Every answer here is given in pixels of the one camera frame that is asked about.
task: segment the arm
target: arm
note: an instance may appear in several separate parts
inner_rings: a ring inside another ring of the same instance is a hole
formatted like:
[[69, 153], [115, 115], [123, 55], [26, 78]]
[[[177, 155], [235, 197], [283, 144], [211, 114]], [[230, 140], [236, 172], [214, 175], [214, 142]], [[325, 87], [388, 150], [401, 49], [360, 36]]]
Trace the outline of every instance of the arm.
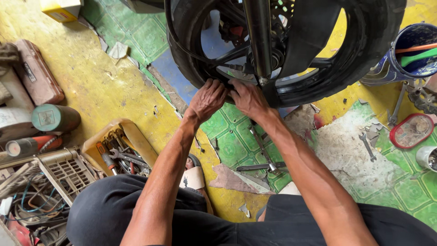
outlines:
[[171, 245], [173, 209], [191, 144], [200, 124], [223, 106], [226, 95], [225, 86], [212, 79], [194, 95], [179, 128], [153, 166], [122, 246]]
[[236, 106], [271, 137], [327, 245], [378, 245], [349, 193], [308, 145], [285, 125], [277, 110], [268, 106], [261, 90], [231, 80]]

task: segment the hand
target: hand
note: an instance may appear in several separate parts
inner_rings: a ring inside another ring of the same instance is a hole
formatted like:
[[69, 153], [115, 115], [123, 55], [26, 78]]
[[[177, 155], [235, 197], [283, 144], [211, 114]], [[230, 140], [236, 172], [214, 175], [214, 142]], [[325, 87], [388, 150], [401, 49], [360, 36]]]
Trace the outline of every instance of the hand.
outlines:
[[228, 90], [224, 84], [218, 80], [207, 79], [202, 88], [194, 95], [187, 111], [194, 112], [200, 123], [203, 123], [223, 106], [227, 94]]
[[258, 86], [243, 84], [238, 79], [231, 79], [229, 84], [235, 87], [235, 90], [230, 91], [235, 106], [249, 118], [258, 122], [258, 119], [263, 119], [271, 109]]

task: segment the pink tool case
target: pink tool case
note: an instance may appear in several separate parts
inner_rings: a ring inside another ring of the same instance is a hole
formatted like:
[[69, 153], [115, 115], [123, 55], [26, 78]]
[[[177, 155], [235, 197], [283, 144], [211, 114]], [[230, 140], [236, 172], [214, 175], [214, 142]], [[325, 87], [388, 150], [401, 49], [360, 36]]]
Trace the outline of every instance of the pink tool case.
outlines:
[[18, 40], [15, 45], [20, 53], [20, 64], [14, 67], [35, 105], [62, 101], [64, 92], [45, 64], [38, 47], [25, 39]]

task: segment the green canister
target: green canister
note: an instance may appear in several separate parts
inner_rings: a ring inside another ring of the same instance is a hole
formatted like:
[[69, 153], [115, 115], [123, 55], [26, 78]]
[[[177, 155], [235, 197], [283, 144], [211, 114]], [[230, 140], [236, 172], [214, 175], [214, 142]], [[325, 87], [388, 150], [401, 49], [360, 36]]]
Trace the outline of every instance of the green canister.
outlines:
[[44, 132], [69, 132], [79, 126], [80, 115], [67, 106], [43, 104], [33, 110], [32, 124]]

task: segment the person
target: person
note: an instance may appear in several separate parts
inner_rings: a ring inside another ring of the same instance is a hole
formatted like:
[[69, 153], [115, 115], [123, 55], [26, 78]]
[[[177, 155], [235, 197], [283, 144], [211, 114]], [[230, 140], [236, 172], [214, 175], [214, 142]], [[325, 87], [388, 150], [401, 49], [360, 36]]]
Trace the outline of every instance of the person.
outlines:
[[[413, 216], [357, 204], [257, 86], [229, 84], [235, 89], [208, 79], [198, 90], [148, 178], [107, 177], [77, 196], [67, 222], [73, 245], [437, 245], [437, 233]], [[228, 94], [269, 134], [302, 194], [272, 195], [257, 222], [215, 217], [204, 191], [179, 188], [196, 131]]]

